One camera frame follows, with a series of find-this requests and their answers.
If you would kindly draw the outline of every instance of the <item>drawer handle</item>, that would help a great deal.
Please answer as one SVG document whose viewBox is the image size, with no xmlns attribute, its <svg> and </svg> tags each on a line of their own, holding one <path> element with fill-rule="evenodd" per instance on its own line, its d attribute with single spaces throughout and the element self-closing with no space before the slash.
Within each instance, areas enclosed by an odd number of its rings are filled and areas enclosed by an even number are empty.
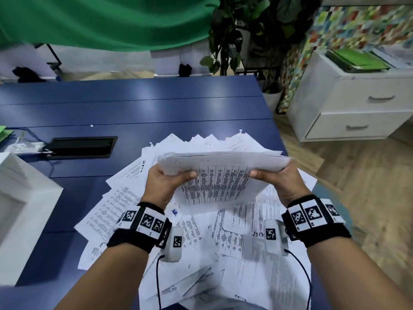
<svg viewBox="0 0 413 310">
<path fill-rule="evenodd" d="M 394 98 L 395 98 L 395 95 L 391 97 L 387 97 L 387 98 L 375 98 L 375 97 L 369 96 L 368 101 L 371 103 L 382 103 L 382 102 L 393 100 Z"/>
<path fill-rule="evenodd" d="M 364 125 L 364 126 L 350 126 L 347 125 L 346 126 L 346 130 L 363 130 L 363 129 L 367 129 L 370 125 Z"/>
</svg>

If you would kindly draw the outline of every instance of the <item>blue table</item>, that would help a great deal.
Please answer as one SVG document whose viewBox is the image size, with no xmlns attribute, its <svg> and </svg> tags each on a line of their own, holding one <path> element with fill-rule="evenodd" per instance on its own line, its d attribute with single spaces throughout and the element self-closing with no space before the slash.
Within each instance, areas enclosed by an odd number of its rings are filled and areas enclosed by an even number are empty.
<svg viewBox="0 0 413 310">
<path fill-rule="evenodd" d="M 64 190 L 18 287 L 0 287 L 2 309 L 52 309 L 84 274 L 77 264 L 86 240 L 73 226 L 109 190 L 105 180 L 149 142 L 171 133 L 182 140 L 197 134 L 225 139 L 241 129 L 262 146 L 286 152 L 253 76 L 3 85 L 0 122 L 30 127 L 45 141 L 118 136 L 108 159 L 60 160 L 53 166 L 28 160 Z M 314 271 L 312 281 L 313 307 L 329 309 Z"/>
</svg>

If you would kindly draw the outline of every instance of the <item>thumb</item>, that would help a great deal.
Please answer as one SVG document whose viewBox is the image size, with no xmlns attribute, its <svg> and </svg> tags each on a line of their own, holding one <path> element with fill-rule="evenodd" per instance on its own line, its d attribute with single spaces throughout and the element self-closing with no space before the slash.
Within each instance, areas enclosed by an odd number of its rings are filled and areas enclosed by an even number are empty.
<svg viewBox="0 0 413 310">
<path fill-rule="evenodd" d="M 178 175 L 171 176 L 170 181 L 172 186 L 176 189 L 179 186 L 185 184 L 186 182 L 193 180 L 195 177 L 197 177 L 197 172 L 188 171 Z"/>
<path fill-rule="evenodd" d="M 276 172 L 264 171 L 261 169 L 252 170 L 250 172 L 250 177 L 273 185 L 279 182 L 279 176 Z"/>
</svg>

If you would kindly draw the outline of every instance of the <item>white plastic box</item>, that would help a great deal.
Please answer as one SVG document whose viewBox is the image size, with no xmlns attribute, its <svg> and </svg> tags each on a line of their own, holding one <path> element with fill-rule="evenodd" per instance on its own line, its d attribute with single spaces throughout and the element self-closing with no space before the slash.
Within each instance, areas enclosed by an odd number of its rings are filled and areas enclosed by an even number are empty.
<svg viewBox="0 0 413 310">
<path fill-rule="evenodd" d="M 14 154 L 0 153 L 0 285 L 16 285 L 62 190 Z"/>
</svg>

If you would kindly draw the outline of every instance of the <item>white cabinet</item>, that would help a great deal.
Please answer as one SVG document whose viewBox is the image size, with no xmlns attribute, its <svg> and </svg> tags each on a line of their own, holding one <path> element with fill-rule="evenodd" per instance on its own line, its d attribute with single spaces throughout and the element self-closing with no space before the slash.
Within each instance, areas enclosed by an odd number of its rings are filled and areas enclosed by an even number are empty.
<svg viewBox="0 0 413 310">
<path fill-rule="evenodd" d="M 386 138 L 413 115 L 413 70 L 346 73 L 313 52 L 287 111 L 300 141 Z"/>
</svg>

